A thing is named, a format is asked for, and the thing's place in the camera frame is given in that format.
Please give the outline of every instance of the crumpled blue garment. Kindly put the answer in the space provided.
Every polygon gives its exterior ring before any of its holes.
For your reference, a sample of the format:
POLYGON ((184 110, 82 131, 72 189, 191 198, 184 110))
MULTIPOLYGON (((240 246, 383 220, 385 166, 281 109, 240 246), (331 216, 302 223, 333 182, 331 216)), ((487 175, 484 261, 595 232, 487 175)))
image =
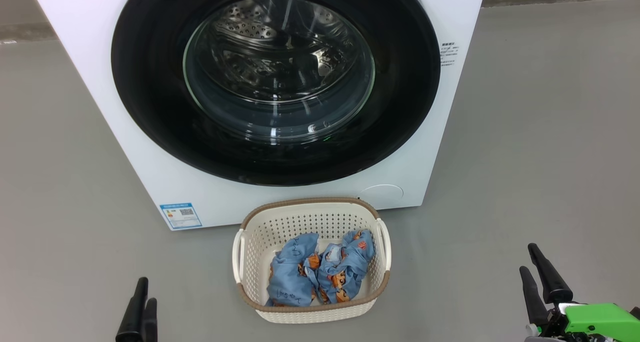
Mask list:
POLYGON ((375 249, 368 229, 347 232, 342 244, 331 243, 320 255, 314 285, 325 304, 343 303, 358 295, 375 249))
POLYGON ((304 233, 286 242, 276 252, 270 268, 265 306, 309 306, 316 298, 316 288, 308 276, 315 279, 320 260, 318 234, 304 233))

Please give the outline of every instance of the blue and white sticker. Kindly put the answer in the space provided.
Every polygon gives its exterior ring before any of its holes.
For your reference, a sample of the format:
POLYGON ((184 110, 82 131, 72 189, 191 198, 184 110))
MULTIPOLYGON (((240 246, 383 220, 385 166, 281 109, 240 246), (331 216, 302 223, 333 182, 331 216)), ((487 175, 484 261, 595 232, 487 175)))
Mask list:
POLYGON ((196 209, 191 203, 161 204, 160 210, 174 230, 202 226, 196 209))

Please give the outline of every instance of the brown basket rim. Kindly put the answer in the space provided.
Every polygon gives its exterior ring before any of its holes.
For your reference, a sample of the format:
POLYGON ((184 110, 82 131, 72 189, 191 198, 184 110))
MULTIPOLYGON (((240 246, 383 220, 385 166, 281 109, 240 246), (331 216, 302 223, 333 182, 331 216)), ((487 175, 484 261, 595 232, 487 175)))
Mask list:
MULTIPOLYGON (((240 225, 240 228, 244 230, 249 224, 249 221, 253 219, 253 217, 255 217, 258 213, 263 212, 265 210, 270 210, 272 208, 278 208, 278 207, 286 207, 286 206, 306 205, 311 203, 350 203, 350 204, 360 205, 366 208, 369 212, 371 212, 371 215, 373 215, 375 219, 379 219, 380 217, 380 215, 378 214, 378 211, 374 207, 372 207, 370 204, 366 203, 365 201, 359 198, 352 198, 352 197, 299 198, 295 200, 277 201, 275 203, 267 203, 265 205, 261 205, 260 207, 252 210, 249 213, 249 215, 247 215, 247 217, 242 222, 242 225, 240 225)), ((249 295, 247 295, 247 292, 245 292, 245 288, 242 285, 242 283, 238 283, 237 287, 238 287, 238 292, 240 293, 240 297, 243 299, 243 301, 247 305, 251 306, 251 308, 259 312, 266 312, 266 313, 323 312, 323 311, 339 310, 342 308, 360 306, 363 304, 368 304, 371 301, 374 301, 387 288, 387 283, 389 283, 390 276, 391 276, 391 272, 385 271, 384 277, 382 278, 382 283, 380 283, 380 286, 373 293, 366 296, 365 298, 354 299, 353 301, 346 301, 343 303, 314 305, 309 307, 271 307, 271 306, 268 307, 264 305, 259 305, 258 303, 255 303, 251 298, 249 298, 249 295)))

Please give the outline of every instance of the front-loading washing machine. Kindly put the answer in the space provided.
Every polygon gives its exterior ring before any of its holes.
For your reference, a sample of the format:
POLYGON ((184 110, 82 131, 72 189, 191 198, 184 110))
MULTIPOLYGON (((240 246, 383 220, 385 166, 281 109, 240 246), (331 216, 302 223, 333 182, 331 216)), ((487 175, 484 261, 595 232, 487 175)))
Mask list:
POLYGON ((38 0, 171 230, 419 206, 482 0, 38 0))

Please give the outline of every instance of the round glass door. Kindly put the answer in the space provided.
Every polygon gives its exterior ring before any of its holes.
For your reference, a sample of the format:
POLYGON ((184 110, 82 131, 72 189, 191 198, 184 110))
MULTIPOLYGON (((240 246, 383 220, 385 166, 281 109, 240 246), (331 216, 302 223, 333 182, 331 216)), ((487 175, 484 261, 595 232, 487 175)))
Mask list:
POLYGON ((307 0, 240 0, 202 21, 183 53, 197 106, 268 145, 323 139, 370 97, 374 57, 345 17, 307 0))

